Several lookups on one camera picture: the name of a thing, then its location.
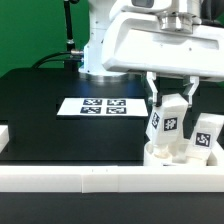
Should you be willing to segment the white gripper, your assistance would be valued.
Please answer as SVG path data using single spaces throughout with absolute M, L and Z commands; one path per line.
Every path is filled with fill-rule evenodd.
M 156 73 L 185 76 L 183 96 L 191 107 L 199 78 L 224 81 L 224 27 L 214 21 L 212 6 L 211 0 L 116 0 L 102 65 L 116 72 L 149 71 L 148 101 L 156 107 Z

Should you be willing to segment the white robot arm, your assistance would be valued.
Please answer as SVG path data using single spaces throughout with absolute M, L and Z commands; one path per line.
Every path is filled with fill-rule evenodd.
M 204 0 L 88 0 L 90 39 L 82 73 L 96 79 L 182 78 L 191 98 L 200 81 L 224 81 L 224 27 L 201 17 Z

